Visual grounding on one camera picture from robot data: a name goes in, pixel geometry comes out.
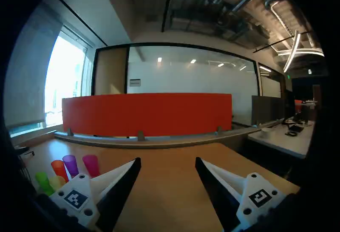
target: table surface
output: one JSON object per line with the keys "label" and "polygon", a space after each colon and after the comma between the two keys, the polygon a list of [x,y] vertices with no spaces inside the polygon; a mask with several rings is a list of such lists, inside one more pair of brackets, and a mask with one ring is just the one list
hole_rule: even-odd
{"label": "table surface", "polygon": [[52,139],[31,148],[35,152],[27,164],[32,184],[34,175],[55,176],[51,162],[75,155],[79,172],[88,174],[82,157],[98,156],[100,172],[105,173],[136,157],[142,168],[114,231],[222,231],[209,196],[195,169],[195,158],[211,162],[245,177],[257,172],[285,194],[299,187],[239,155],[220,143],[171,149],[110,149]]}
{"label": "table surface", "polygon": [[294,137],[286,136],[285,133],[288,132],[288,127],[279,124],[272,127],[272,132],[269,133],[267,138],[262,137],[261,131],[258,131],[249,134],[248,139],[290,154],[294,157],[305,158],[312,138],[314,122],[309,121],[308,125],[310,126],[302,126],[304,130]]}

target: purple cup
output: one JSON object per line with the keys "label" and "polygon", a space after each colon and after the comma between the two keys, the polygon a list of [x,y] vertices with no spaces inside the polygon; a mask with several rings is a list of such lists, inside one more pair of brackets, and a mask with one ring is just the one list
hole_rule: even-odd
{"label": "purple cup", "polygon": [[76,157],[73,155],[66,155],[62,159],[65,163],[65,166],[72,177],[79,174]]}
{"label": "purple cup", "polygon": [[96,155],[86,155],[82,160],[92,178],[100,175],[98,158]]}

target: pink cup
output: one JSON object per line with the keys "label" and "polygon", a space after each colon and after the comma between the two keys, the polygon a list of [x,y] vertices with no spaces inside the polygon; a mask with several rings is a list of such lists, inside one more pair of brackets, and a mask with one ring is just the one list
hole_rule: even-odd
{"label": "pink cup", "polygon": [[92,178],[100,175],[98,158],[96,155],[86,155],[82,160]]}

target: orange partition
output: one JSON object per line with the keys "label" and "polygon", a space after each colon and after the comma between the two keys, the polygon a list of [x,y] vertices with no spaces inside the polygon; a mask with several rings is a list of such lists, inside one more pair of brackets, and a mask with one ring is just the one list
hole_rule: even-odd
{"label": "orange partition", "polygon": [[302,100],[295,99],[295,112],[296,113],[301,112],[301,104],[302,104]]}
{"label": "orange partition", "polygon": [[232,95],[117,94],[62,100],[64,130],[98,136],[179,136],[231,130]]}

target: window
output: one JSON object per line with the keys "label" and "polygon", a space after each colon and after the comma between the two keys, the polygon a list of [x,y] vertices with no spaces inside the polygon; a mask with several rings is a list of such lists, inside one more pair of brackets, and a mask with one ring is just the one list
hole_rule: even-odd
{"label": "window", "polygon": [[284,75],[259,63],[262,95],[271,97],[283,97],[285,89]]}
{"label": "window", "polygon": [[42,127],[43,127],[42,123],[33,123],[33,124],[24,125],[24,126],[14,127],[12,129],[9,129],[8,132],[11,137],[15,137],[21,134],[35,131]]}
{"label": "window", "polygon": [[81,96],[87,49],[60,32],[48,65],[45,84],[46,126],[62,124],[62,99]]}

